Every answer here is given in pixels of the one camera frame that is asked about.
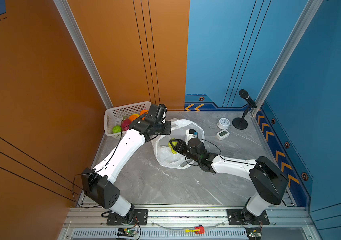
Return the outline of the small green fruit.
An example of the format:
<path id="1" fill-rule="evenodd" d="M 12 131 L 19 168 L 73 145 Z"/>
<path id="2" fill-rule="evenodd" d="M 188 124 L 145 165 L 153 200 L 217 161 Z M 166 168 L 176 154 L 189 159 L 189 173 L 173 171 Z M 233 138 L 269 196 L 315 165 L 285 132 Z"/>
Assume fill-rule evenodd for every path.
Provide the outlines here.
<path id="1" fill-rule="evenodd" d="M 177 141 L 174 138 L 171 138 L 171 140 L 168 142 L 168 146 L 171 149 L 171 152 L 176 155 L 177 151 L 174 149 L 174 147 L 177 145 Z"/>

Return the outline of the orange tangerine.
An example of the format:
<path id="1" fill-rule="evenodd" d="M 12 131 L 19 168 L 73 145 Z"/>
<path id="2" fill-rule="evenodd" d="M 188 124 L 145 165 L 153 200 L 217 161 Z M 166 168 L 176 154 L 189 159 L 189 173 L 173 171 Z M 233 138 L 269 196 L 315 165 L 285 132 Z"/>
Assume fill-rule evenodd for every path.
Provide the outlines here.
<path id="1" fill-rule="evenodd" d="M 145 119 L 145 116 L 148 114 L 148 110 L 142 110 L 140 112 L 140 119 L 144 120 Z"/>
<path id="2" fill-rule="evenodd" d="M 128 119 L 133 122 L 134 120 L 136 120 L 137 118 L 139 118 L 140 115 L 139 114 L 133 114 L 131 116 L 128 117 Z"/>

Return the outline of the white plastic bag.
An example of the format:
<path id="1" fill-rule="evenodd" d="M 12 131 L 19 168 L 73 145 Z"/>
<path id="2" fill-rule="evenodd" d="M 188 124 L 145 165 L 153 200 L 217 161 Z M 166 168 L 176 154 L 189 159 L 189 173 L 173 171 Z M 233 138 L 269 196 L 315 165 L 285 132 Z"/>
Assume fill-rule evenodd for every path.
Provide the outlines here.
<path id="1" fill-rule="evenodd" d="M 190 120 L 171 119 L 171 134 L 160 135 L 151 141 L 153 151 L 158 163 L 166 168 L 184 170 L 190 167 L 191 160 L 185 161 L 185 156 L 175 152 L 168 145 L 170 140 L 181 139 L 187 143 L 187 133 L 194 129 L 197 132 L 197 137 L 205 138 L 204 130 L 197 123 Z"/>

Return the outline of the pink dragon fruit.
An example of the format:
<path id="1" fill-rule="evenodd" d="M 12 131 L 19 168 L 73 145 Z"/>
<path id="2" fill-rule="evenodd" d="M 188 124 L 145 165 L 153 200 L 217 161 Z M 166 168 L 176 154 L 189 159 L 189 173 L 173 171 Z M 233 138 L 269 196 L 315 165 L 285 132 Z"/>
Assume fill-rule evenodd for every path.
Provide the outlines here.
<path id="1" fill-rule="evenodd" d="M 129 118 L 123 119 L 121 121 L 121 131 L 127 131 L 129 129 L 129 126 L 131 124 L 131 120 Z"/>

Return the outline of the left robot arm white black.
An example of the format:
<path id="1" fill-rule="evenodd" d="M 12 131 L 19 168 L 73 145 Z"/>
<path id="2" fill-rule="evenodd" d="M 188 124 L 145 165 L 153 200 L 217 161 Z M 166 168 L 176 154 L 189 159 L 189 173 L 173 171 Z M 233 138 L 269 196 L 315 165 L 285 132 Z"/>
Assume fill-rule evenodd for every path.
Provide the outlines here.
<path id="1" fill-rule="evenodd" d="M 120 171 L 133 154 L 145 143 L 160 135 L 170 135 L 171 123 L 166 121 L 165 105 L 152 104 L 146 114 L 135 119 L 111 153 L 93 169 L 81 174 L 83 192 L 101 207 L 119 215 L 124 224 L 134 216 L 134 205 L 114 185 Z"/>

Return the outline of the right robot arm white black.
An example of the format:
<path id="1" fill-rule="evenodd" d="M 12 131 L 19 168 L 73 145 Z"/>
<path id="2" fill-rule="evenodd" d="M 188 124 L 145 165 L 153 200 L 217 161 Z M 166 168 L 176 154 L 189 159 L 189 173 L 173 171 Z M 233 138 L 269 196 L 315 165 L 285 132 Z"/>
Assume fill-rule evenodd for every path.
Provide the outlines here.
<path id="1" fill-rule="evenodd" d="M 204 172 L 233 175 L 253 183 L 256 193 L 247 200 L 243 209 L 227 211 L 231 225 L 269 225 L 266 209 L 281 204 L 288 185 L 287 177 L 269 158 L 224 158 L 220 154 L 208 152 L 203 141 L 198 138 L 188 142 L 171 139 L 168 145 L 183 155 L 187 164 L 197 166 Z"/>

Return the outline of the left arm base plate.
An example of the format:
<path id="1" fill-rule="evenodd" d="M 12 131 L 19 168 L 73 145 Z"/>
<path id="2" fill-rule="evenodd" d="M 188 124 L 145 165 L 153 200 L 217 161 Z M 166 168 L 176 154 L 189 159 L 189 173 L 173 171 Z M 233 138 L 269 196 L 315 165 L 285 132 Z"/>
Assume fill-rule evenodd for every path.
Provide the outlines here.
<path id="1" fill-rule="evenodd" d="M 112 212 L 107 217 L 106 224 L 108 226 L 133 226 L 139 224 L 140 226 L 147 225 L 148 209 L 134 209 L 130 211 L 126 216 L 120 216 L 119 214 Z"/>

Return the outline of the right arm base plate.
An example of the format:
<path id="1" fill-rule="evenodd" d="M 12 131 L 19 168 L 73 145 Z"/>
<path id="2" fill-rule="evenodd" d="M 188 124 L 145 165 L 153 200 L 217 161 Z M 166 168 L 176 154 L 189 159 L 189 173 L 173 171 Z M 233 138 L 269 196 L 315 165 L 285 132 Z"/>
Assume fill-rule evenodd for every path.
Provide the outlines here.
<path id="1" fill-rule="evenodd" d="M 241 209 L 227 209 L 226 213 L 230 225 L 270 225 L 265 210 L 258 217 L 252 215 L 249 211 Z"/>

